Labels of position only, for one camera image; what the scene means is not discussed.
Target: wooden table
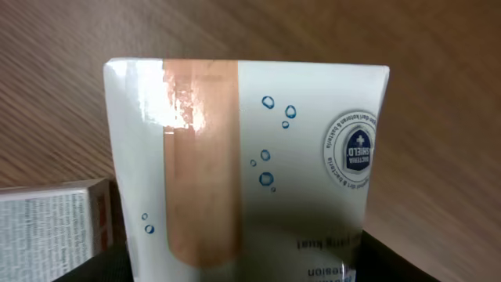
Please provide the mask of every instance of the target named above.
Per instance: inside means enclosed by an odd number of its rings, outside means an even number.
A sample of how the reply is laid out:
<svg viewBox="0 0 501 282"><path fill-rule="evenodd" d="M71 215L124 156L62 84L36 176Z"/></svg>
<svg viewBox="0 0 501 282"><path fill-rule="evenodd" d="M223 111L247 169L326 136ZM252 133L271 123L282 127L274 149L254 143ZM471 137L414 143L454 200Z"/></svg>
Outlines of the wooden table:
<svg viewBox="0 0 501 282"><path fill-rule="evenodd" d="M113 175L110 57L389 65L366 229L501 280L501 2L0 0L0 28L0 186Z"/></svg>

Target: wooden surface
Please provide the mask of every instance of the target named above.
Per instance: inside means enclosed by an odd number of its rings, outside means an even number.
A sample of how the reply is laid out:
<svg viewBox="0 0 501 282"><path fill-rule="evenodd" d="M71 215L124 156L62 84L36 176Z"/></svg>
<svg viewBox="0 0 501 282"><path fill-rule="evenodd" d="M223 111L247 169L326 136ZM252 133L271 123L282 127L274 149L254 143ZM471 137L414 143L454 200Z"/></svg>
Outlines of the wooden surface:
<svg viewBox="0 0 501 282"><path fill-rule="evenodd" d="M501 280L501 2L0 0L0 28L0 186L114 173L110 57L389 65L366 228L440 280Z"/></svg>

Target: bacteria shield logo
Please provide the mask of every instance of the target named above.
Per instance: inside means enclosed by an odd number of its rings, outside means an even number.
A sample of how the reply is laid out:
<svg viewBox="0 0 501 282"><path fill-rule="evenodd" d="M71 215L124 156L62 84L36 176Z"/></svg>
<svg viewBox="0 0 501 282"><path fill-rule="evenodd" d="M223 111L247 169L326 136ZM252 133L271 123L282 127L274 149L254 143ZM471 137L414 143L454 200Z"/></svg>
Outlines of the bacteria shield logo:
<svg viewBox="0 0 501 282"><path fill-rule="evenodd" d="M336 183L359 189L369 182L376 124L372 114L355 111L343 114L330 126L323 155Z"/></svg>

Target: water droplet graphic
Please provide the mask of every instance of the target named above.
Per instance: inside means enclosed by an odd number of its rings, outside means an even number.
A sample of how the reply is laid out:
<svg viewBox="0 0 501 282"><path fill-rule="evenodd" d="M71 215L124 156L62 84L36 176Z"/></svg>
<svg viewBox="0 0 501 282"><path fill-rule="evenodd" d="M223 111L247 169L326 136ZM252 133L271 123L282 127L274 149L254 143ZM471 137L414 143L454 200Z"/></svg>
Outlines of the water droplet graphic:
<svg viewBox="0 0 501 282"><path fill-rule="evenodd" d="M269 161L271 157L272 156L269 154L268 150L261 151L261 159L263 159L263 161Z"/></svg>
<svg viewBox="0 0 501 282"><path fill-rule="evenodd" d="M288 118L295 118L296 117L296 108L292 105L287 106L285 109L285 115Z"/></svg>
<svg viewBox="0 0 501 282"><path fill-rule="evenodd" d="M153 232L155 232L155 227L153 227L152 225L147 225L144 230L148 233L148 234L151 234Z"/></svg>
<svg viewBox="0 0 501 282"><path fill-rule="evenodd" d="M269 172L263 172L259 176L259 182L263 186L270 186L270 185L272 185L273 180L274 180L273 179L273 175L271 173L269 173Z"/></svg>
<svg viewBox="0 0 501 282"><path fill-rule="evenodd" d="M262 102L263 105L269 109L272 109L275 106L275 100L270 96L264 96Z"/></svg>

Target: cross symbol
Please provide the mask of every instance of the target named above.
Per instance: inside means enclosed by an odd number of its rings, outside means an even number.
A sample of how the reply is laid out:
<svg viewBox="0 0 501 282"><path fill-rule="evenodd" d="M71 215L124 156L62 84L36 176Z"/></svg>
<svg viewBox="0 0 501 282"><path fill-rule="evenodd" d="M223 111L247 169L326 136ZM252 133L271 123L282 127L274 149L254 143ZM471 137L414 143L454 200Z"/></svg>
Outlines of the cross symbol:
<svg viewBox="0 0 501 282"><path fill-rule="evenodd" d="M365 139L363 139L362 136L359 136L356 140L358 143L359 143L359 146L362 146L362 144L366 141Z"/></svg>

